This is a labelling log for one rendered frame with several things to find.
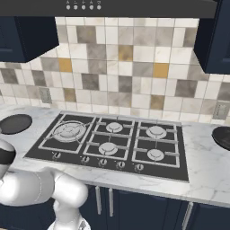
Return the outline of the dark range hood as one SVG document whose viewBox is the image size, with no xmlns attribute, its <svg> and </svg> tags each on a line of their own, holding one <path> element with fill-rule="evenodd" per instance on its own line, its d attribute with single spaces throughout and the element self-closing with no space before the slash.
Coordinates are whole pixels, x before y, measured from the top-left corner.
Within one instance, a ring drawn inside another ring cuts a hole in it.
<svg viewBox="0 0 230 230">
<path fill-rule="evenodd" d="M 213 18 L 220 0 L 0 0 L 0 16 Z"/>
</svg>

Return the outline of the navy wall cupboard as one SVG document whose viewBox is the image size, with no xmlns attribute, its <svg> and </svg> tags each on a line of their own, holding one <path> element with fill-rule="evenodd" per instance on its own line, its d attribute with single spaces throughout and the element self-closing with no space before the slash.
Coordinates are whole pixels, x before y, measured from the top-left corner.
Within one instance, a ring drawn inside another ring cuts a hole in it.
<svg viewBox="0 0 230 230">
<path fill-rule="evenodd" d="M 59 45 L 54 17 L 0 16 L 0 61 L 26 63 Z"/>
<path fill-rule="evenodd" d="M 194 53 L 207 74 L 230 75 L 230 0 L 217 0 L 213 19 L 200 19 Z"/>
</svg>

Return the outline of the grey wall socket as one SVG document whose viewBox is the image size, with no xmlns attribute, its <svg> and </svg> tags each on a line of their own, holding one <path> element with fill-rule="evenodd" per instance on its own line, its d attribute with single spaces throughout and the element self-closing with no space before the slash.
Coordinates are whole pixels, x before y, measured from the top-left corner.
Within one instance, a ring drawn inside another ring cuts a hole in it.
<svg viewBox="0 0 230 230">
<path fill-rule="evenodd" d="M 213 119 L 226 119 L 230 110 L 230 102 L 217 102 Z"/>
<path fill-rule="evenodd" d="M 49 88 L 40 87 L 40 98 L 43 103 L 52 103 Z"/>
</svg>

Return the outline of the navy base cupboard door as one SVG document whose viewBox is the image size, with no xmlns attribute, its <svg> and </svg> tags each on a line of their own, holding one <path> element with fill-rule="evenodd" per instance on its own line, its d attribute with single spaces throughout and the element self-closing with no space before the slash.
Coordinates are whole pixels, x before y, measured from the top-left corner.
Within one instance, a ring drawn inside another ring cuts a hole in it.
<svg viewBox="0 0 230 230">
<path fill-rule="evenodd" d="M 186 230 L 230 230 L 230 208 L 193 204 Z"/>
<path fill-rule="evenodd" d="M 91 230 L 107 230 L 106 216 L 105 216 L 105 207 L 103 189 L 101 191 L 101 201 L 102 201 L 102 213 L 98 215 L 97 205 L 96 205 L 96 196 L 95 196 L 95 187 L 93 185 L 88 185 L 88 198 L 86 202 L 80 207 L 80 212 L 83 218 L 88 222 L 91 227 Z"/>
<path fill-rule="evenodd" d="M 113 217 L 107 196 L 108 230 L 181 230 L 188 202 L 113 189 Z"/>
</svg>

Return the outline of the black frying pan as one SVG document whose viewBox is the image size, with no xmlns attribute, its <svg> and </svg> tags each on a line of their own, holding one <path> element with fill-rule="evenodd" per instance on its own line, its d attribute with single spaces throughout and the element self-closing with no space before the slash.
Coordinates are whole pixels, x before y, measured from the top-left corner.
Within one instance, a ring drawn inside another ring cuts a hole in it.
<svg viewBox="0 0 230 230">
<path fill-rule="evenodd" d="M 212 137 L 219 146 L 230 151 L 230 127 L 215 128 Z"/>
<path fill-rule="evenodd" d="M 32 117 L 27 114 L 14 114 L 0 120 L 0 133 L 15 135 L 31 126 Z"/>
</svg>

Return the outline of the black gas hob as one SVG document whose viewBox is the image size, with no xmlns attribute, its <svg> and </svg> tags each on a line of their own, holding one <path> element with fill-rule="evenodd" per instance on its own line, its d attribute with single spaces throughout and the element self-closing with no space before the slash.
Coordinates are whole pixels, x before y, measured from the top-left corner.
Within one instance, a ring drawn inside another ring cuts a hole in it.
<svg viewBox="0 0 230 230">
<path fill-rule="evenodd" d="M 53 159 L 53 153 L 61 153 Z M 30 159 L 188 181 L 180 122 L 60 112 L 25 155 Z M 82 164 L 82 158 L 90 161 Z M 99 165 L 101 159 L 107 164 Z M 118 162 L 124 162 L 120 169 Z M 141 172 L 135 165 L 142 164 Z"/>
</svg>

